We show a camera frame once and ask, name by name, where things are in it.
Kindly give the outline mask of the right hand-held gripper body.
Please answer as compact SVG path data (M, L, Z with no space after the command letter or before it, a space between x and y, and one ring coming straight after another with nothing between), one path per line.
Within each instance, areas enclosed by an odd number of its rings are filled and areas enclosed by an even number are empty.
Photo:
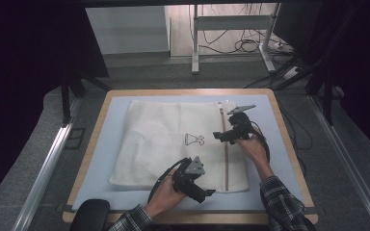
M228 136L233 135L237 140L247 140L250 137L252 126L249 117L245 114L245 111L252 108L254 108L254 105L237 106L228 112L230 115L228 121L232 125L232 129L226 132Z

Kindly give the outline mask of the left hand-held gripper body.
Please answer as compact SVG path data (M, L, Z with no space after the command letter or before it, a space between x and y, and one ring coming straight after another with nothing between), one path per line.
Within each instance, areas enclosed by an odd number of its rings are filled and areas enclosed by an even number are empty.
M206 196L206 191L195 183L205 173L199 156L194 159L186 157L172 167L175 168L172 179L176 192L185 193L188 196Z

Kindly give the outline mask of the white towel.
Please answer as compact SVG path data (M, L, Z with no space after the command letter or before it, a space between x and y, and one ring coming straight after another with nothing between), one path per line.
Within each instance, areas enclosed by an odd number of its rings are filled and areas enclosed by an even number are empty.
M250 187L247 160L236 144L213 136L231 129L233 102L171 103L133 100L126 112L123 139L111 184L149 189L163 172L185 157L199 157L205 173L196 180L219 193Z

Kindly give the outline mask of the person's right hand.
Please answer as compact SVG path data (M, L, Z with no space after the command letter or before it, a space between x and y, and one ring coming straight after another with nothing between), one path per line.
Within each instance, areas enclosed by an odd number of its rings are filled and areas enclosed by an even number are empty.
M256 134L252 134L247 140L237 140L247 157L253 161L257 167L269 166L269 160L264 145Z

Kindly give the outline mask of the person's left hand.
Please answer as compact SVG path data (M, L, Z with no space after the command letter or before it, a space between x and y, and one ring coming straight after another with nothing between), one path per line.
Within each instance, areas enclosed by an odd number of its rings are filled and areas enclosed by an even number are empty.
M186 197L185 193L176 192L174 190L172 180L174 173L175 168L171 170L162 180L159 187L155 190L152 198L145 206L146 212L152 219L156 219L170 211Z

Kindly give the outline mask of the white power strip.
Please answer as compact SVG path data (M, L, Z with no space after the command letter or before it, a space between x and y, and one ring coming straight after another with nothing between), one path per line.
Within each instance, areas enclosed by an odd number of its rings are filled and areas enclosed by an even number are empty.
M297 66L293 66L290 70L288 70L284 75L283 75L283 78L285 80L289 80L291 79L292 77L294 77L295 75L297 75L298 73L300 73L302 70L297 67Z

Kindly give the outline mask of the black metal stand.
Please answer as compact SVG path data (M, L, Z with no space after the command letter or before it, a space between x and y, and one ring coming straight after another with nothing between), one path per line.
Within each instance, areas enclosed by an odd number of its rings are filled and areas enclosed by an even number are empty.
M319 90L323 90L322 114L329 125L333 125L331 117L331 105L333 99L338 99L338 96L333 95L333 76L330 74L330 68L326 64L317 64L313 68L312 76L310 77L305 91L309 95L316 95Z
M102 90L109 91L112 88L96 78L85 76L70 77L64 76L61 84L62 108L63 108L63 126L66 127L71 122L71 108L69 102L69 93L72 92L75 97L82 98L86 94L86 89L83 86L83 80L99 87Z

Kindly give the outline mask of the wooden framed work board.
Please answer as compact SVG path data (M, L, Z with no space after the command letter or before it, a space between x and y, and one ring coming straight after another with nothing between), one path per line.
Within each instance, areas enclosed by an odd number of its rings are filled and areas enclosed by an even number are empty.
M304 197L305 182L299 168L292 163L296 156L291 149L291 142L285 133L284 122L276 116L277 102L271 93L231 94L231 95L162 95L162 96L111 96L103 105L105 116L98 120L100 131L92 135L87 154L91 160L81 167L84 179L76 184L77 193L70 202L78 209L89 199L104 199L116 213L130 210L147 202L150 190L120 187L109 182L114 169L120 145L123 139L125 115L133 100L171 103L207 103L233 102L237 106L254 105L247 110L250 120L261 128L270 148L270 165L275 175L287 189L298 199ZM176 206L178 212L261 212L262 205L259 193L260 179L254 164L246 157L250 187L244 192L214 192L202 203L186 198Z

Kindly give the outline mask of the dark curtain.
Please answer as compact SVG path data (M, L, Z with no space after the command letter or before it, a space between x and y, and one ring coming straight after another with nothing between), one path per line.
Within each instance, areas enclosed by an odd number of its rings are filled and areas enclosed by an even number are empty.
M0 0L0 183L35 129L44 96L64 79L107 75L84 7Z
M312 69L306 91L341 88L342 107L370 139L370 0L286 0L274 34Z

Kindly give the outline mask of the white cabinet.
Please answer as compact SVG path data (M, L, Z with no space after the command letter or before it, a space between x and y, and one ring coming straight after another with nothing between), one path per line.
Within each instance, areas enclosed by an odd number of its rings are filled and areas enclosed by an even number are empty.
M164 6L86 8L86 13L103 55L170 50Z

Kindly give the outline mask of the white metal desk frame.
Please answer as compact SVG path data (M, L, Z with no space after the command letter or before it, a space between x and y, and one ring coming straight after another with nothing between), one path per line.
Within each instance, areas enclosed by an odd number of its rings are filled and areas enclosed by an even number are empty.
M268 45L277 20L279 7L280 3L276 3L272 13L268 15L199 16L198 5L194 5L192 73L199 73L198 32L220 30L265 30L264 40L258 44L258 49L267 70L274 73L276 68L269 55Z

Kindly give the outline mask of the aluminium floor rail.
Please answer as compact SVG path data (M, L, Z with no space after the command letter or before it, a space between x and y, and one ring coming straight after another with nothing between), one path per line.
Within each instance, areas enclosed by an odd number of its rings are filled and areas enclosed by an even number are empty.
M359 170L357 169L356 164L354 163L350 153L345 147L343 141L338 136L333 125L330 125L329 122L325 119L322 112L322 105L318 101L316 96L309 95L307 97L313 111L317 115L318 120L321 123L327 137L332 144L335 153L338 156L338 159L341 165L344 167L347 172L360 200L362 201L369 217L370 217L370 188L367 186L366 181L361 176Z
M28 231L71 129L71 123L59 129L11 231Z

